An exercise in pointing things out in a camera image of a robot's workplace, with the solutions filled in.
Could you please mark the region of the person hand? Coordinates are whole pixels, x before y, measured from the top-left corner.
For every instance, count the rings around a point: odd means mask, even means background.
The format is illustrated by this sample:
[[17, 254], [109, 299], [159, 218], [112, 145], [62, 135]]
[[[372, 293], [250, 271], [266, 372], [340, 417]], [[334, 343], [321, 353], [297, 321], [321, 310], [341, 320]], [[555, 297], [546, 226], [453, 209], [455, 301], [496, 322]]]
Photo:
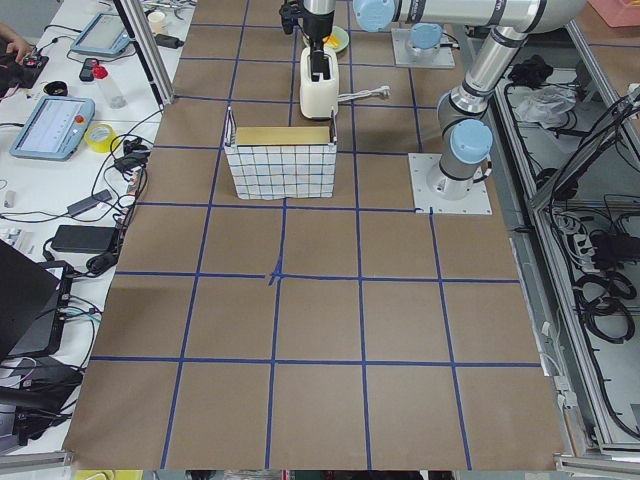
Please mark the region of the person hand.
[[3, 22], [0, 23], [0, 36], [6, 42], [6, 53], [14, 55], [16, 63], [22, 63], [33, 51], [33, 46], [25, 38]]

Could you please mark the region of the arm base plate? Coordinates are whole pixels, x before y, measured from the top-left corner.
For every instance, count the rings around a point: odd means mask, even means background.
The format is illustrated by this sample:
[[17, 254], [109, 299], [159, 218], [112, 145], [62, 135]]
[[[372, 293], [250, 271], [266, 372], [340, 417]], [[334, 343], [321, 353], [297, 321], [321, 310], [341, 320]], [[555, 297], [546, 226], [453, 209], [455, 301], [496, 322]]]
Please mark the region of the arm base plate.
[[409, 172], [414, 211], [418, 214], [491, 215], [492, 208], [484, 172], [477, 166], [474, 176], [453, 180], [441, 172], [440, 154], [409, 153]]
[[452, 69], [458, 42], [434, 23], [391, 30], [395, 65], [405, 68]]

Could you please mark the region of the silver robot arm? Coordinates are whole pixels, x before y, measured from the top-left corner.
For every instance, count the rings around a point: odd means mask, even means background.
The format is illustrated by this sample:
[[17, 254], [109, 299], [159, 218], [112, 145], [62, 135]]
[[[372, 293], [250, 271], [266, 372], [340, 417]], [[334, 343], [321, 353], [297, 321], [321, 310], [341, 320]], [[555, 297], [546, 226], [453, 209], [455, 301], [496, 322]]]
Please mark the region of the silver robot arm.
[[584, 8], [583, 1], [354, 1], [358, 25], [368, 32], [400, 21], [487, 26], [490, 32], [460, 85], [438, 105], [444, 151], [427, 174], [435, 195], [457, 201], [476, 182], [474, 175], [493, 143], [482, 122], [498, 80], [532, 33], [545, 33], [566, 25]]
[[442, 25], [435, 23], [416, 23], [409, 30], [408, 53], [416, 59], [436, 56], [443, 47], [454, 48], [458, 42], [453, 40]]

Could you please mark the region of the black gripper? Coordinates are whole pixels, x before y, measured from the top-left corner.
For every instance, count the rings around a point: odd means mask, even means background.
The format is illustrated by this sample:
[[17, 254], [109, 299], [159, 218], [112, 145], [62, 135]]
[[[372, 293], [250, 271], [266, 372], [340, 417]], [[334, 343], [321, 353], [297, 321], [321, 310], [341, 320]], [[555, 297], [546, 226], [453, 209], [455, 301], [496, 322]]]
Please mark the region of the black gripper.
[[332, 33], [333, 13], [316, 14], [304, 10], [302, 21], [302, 30], [309, 41], [310, 48], [321, 49], [324, 45], [324, 39]]

